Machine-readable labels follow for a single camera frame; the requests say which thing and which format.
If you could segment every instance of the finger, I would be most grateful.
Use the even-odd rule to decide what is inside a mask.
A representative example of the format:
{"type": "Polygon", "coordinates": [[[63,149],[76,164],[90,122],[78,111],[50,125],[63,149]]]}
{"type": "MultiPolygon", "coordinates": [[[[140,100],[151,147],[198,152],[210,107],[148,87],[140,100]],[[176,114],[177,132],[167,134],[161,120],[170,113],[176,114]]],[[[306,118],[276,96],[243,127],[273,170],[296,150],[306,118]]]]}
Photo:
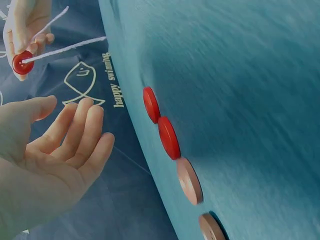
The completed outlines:
{"type": "Polygon", "coordinates": [[[46,44],[52,44],[55,41],[55,35],[48,33],[46,35],[46,44]]]}
{"type": "Polygon", "coordinates": [[[46,35],[45,34],[39,34],[36,38],[35,38],[35,43],[37,44],[37,52],[36,55],[39,56],[41,55],[46,48],[46,35]]]}
{"type": "Polygon", "coordinates": [[[84,132],[75,155],[66,162],[73,168],[80,168],[93,153],[102,133],[104,109],[92,106],[87,114],[84,132]]]}
{"type": "Polygon", "coordinates": [[[12,60],[15,56],[15,46],[14,43],[12,42],[12,31],[6,31],[6,29],[3,30],[3,42],[4,42],[4,47],[6,51],[6,56],[8,59],[8,63],[10,67],[12,68],[12,60]]]}
{"type": "Polygon", "coordinates": [[[30,36],[26,26],[27,11],[23,4],[14,4],[9,10],[8,20],[12,29],[15,54],[21,54],[28,47],[30,36]]]}
{"type": "Polygon", "coordinates": [[[39,138],[29,143],[28,149],[38,149],[45,154],[51,154],[58,148],[66,135],[70,124],[75,116],[78,104],[68,104],[56,117],[48,130],[39,138]]]}
{"type": "Polygon", "coordinates": [[[38,44],[32,43],[27,47],[26,50],[32,53],[33,56],[36,56],[38,51],[38,44]]]}
{"type": "Polygon", "coordinates": [[[88,111],[93,104],[94,101],[90,98],[84,98],[79,102],[62,145],[51,153],[53,157],[66,161],[75,155],[85,130],[88,111]]]}
{"type": "Polygon", "coordinates": [[[105,133],[100,138],[90,158],[82,167],[79,168],[78,171],[87,188],[94,183],[103,171],[105,164],[111,155],[114,142],[114,135],[111,133],[105,133]]]}
{"type": "Polygon", "coordinates": [[[16,104],[17,111],[23,113],[26,120],[32,124],[50,115],[57,105],[57,99],[55,96],[35,97],[16,104]]]}

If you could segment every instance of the palm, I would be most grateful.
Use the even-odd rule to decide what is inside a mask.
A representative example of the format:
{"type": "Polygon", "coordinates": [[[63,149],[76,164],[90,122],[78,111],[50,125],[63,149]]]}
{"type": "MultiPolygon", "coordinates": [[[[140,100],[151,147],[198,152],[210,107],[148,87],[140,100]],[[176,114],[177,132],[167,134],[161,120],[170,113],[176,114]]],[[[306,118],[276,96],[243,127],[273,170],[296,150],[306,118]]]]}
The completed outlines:
{"type": "Polygon", "coordinates": [[[26,26],[31,37],[33,37],[50,21],[51,0],[32,0],[27,12],[29,15],[26,19],[26,26]]]}
{"type": "MultiPolygon", "coordinates": [[[[13,111],[5,105],[2,109],[4,121],[10,126],[13,111]]],[[[103,109],[93,105],[91,99],[68,104],[45,134],[27,145],[21,141],[29,137],[24,135],[27,125],[16,125],[21,126],[16,131],[21,134],[14,136],[16,144],[11,142],[10,152],[2,151],[2,155],[11,156],[3,158],[16,163],[9,181],[13,184],[11,198],[19,206],[26,206],[21,207],[17,221],[22,222],[18,226],[33,227],[64,212],[97,179],[114,143],[112,134],[101,136],[103,116],[103,109]]]]}

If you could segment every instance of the fish outline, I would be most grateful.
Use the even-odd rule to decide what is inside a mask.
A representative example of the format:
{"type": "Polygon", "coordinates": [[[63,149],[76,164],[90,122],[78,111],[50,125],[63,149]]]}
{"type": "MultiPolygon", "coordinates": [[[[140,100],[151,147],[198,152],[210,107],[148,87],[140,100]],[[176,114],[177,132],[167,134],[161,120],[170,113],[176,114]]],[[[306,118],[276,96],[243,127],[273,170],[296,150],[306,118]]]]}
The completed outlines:
{"type": "Polygon", "coordinates": [[[0,59],[5,58],[7,56],[6,51],[0,51],[0,59]]]}
{"type": "MultiPolygon", "coordinates": [[[[84,75],[78,75],[78,74],[77,74],[76,76],[77,76],[77,77],[86,76],[86,75],[89,74],[90,71],[89,71],[89,70],[85,70],[85,72],[86,72],[86,74],[84,74],[84,75]]],[[[75,91],[77,94],[79,94],[79,96],[77,96],[77,97],[75,97],[75,98],[73,98],[73,99],[67,100],[67,101],[63,101],[62,104],[63,104],[63,105],[67,105],[67,104],[72,103],[72,102],[74,102],[74,101],[76,101],[76,100],[79,100],[79,99],[81,99],[81,98],[89,98],[89,99],[92,99],[92,100],[94,100],[94,101],[97,101],[97,102],[99,102],[99,103],[96,104],[97,106],[100,106],[100,105],[104,104],[104,103],[106,102],[106,100],[88,96],[88,93],[91,91],[91,89],[94,87],[94,85],[95,85],[95,83],[96,83],[96,77],[97,77],[97,72],[96,72],[96,69],[95,69],[94,67],[89,66],[88,64],[86,64],[86,63],[83,62],[83,61],[78,62],[78,63],[77,63],[73,68],[71,68],[71,70],[66,74],[63,82],[64,82],[69,88],[71,88],[73,91],[75,91]],[[74,70],[75,70],[76,68],[78,68],[80,65],[84,65],[86,68],[92,70],[92,72],[93,72],[93,78],[92,78],[91,85],[89,86],[89,88],[88,88],[85,92],[79,91],[79,90],[76,89],[74,86],[72,86],[69,82],[67,82],[68,77],[69,77],[69,76],[74,72],[74,70]]]]}

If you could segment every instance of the fish drawing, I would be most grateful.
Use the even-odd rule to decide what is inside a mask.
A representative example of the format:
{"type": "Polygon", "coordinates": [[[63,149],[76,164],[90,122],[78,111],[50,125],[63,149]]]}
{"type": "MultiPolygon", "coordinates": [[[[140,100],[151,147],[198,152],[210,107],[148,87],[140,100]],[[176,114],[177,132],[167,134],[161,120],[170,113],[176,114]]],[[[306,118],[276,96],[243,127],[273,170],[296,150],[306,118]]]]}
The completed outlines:
{"type": "Polygon", "coordinates": [[[5,58],[7,56],[6,51],[0,51],[0,59],[5,58]]]}
{"type": "Polygon", "coordinates": [[[95,105],[102,105],[103,103],[106,102],[106,100],[104,99],[98,99],[98,98],[94,98],[91,96],[88,96],[88,93],[91,91],[91,89],[94,87],[95,83],[96,83],[96,77],[97,77],[97,73],[94,67],[87,65],[85,62],[80,61],[79,63],[77,63],[65,76],[63,82],[69,87],[71,88],[73,91],[75,91],[77,94],[79,94],[79,96],[67,100],[67,101],[63,101],[63,105],[67,105],[69,103],[72,102],[77,102],[80,101],[82,98],[89,98],[92,99],[94,101],[95,105]],[[85,81],[81,81],[81,86],[75,88],[74,85],[76,85],[79,82],[79,79],[85,78],[85,81]],[[85,91],[80,91],[79,88],[87,88],[85,91]]]}

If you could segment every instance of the fingernail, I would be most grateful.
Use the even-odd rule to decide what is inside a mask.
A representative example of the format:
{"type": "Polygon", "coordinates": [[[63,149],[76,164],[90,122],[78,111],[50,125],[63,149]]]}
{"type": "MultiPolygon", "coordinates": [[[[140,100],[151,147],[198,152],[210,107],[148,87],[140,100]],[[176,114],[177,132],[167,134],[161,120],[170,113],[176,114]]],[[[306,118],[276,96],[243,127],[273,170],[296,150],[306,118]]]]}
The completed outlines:
{"type": "Polygon", "coordinates": [[[39,42],[39,43],[43,43],[45,40],[46,40],[46,38],[43,35],[40,35],[35,39],[35,41],[39,42]]]}

